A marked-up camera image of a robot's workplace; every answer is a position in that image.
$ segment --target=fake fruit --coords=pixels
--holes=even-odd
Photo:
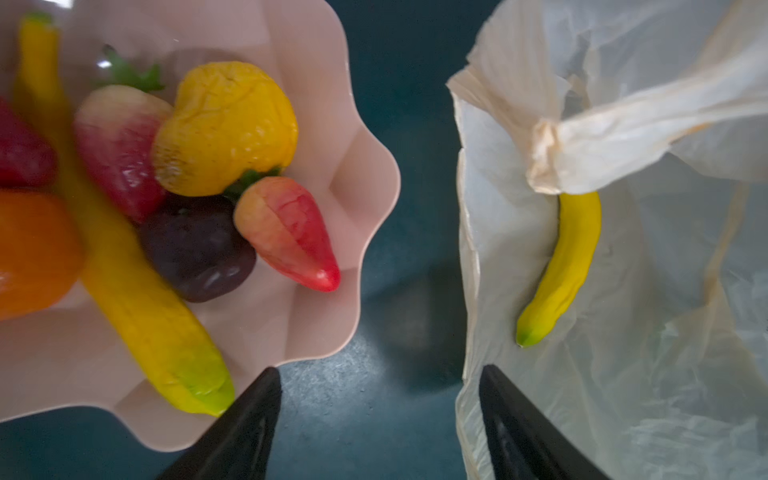
[[[58,302],[83,262],[77,229],[60,198],[0,190],[0,320]]]
[[[341,273],[320,209],[287,177],[248,187],[235,208],[235,226],[272,268],[320,292],[339,287]]]
[[[256,251],[235,229],[233,212],[224,197],[170,195],[141,226],[147,258],[187,301],[229,293],[253,270]]]
[[[187,305],[144,258],[133,226],[88,178],[78,159],[71,108],[58,77],[59,30],[51,17],[25,16],[18,45],[15,106],[58,154],[54,187],[84,243],[82,283],[170,404],[185,412],[221,415],[234,401],[221,354]]]
[[[0,187],[43,187],[56,178],[56,152],[0,98]]]
[[[173,112],[166,101],[126,85],[99,88],[74,116],[78,153],[112,203],[141,223],[163,201],[150,158],[160,126]]]
[[[541,342],[568,310],[587,279],[600,239],[602,209],[597,192],[561,194],[559,199],[558,242],[533,300],[518,318],[517,342],[520,346]]]
[[[181,82],[173,117],[157,132],[157,179],[175,194],[218,195],[246,170],[287,167],[298,134],[288,97],[260,68],[202,65]]]

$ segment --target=red fruit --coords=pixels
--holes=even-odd
[[[91,92],[74,116],[78,153],[112,203],[141,223],[165,197],[154,179],[155,134],[173,113],[166,101],[126,85]]]
[[[56,178],[56,152],[0,98],[0,187],[43,187]]]
[[[332,292],[341,272],[312,194],[287,177],[248,187],[235,208],[235,227],[275,270],[311,289]]]

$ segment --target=plastic bowl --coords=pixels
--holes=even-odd
[[[341,286],[318,293],[259,262],[237,290],[191,308],[223,353],[238,392],[267,366],[342,349],[359,320],[363,255],[394,207],[400,177],[357,113],[346,38],[330,6],[323,0],[8,0],[0,18],[0,93],[9,93],[12,82],[17,22],[40,7],[54,12],[62,28],[61,73],[73,104],[93,88],[103,44],[132,61],[159,61],[170,100],[184,74],[208,61],[248,61],[275,78],[300,129],[286,174],[312,192],[323,212]],[[0,383],[0,420],[97,406],[162,451],[187,447],[214,420],[180,412],[154,391],[79,284],[57,306],[0,322]]]

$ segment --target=toy banana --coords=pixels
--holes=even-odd
[[[541,342],[571,305],[587,279],[600,239],[602,209],[597,192],[561,194],[558,243],[538,284],[536,295],[518,318],[517,342]]]
[[[155,389],[185,412],[219,416],[235,399],[227,366],[203,326],[144,257],[130,222],[88,178],[58,77],[59,31],[31,14],[19,29],[19,113],[58,154],[61,195],[78,225],[86,259],[81,280]]]

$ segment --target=dark teal floor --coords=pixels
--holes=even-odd
[[[498,0],[329,3],[349,39],[358,109],[395,155],[402,195],[366,254],[352,342],[329,359],[280,368],[267,478],[465,478],[454,423],[466,328],[459,144],[445,81]],[[149,480],[178,456],[145,449],[97,409],[0,425],[0,480]]]

